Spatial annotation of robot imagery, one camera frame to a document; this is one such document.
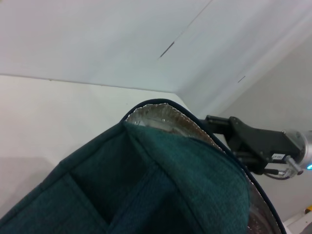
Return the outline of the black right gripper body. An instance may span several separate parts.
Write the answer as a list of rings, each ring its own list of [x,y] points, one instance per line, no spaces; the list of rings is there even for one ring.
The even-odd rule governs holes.
[[[236,117],[230,117],[228,123],[231,136],[226,141],[237,155],[246,153],[262,161],[279,164],[285,164],[287,156],[298,164],[304,157],[304,147],[295,144],[283,132],[254,128]]]

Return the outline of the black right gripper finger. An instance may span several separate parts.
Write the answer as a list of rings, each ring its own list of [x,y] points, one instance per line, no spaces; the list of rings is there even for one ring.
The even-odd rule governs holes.
[[[264,153],[260,152],[233,152],[235,157],[244,164],[250,172],[263,174],[265,168]]]
[[[200,121],[214,134],[226,135],[231,130],[228,118],[207,115],[205,119],[200,119]]]

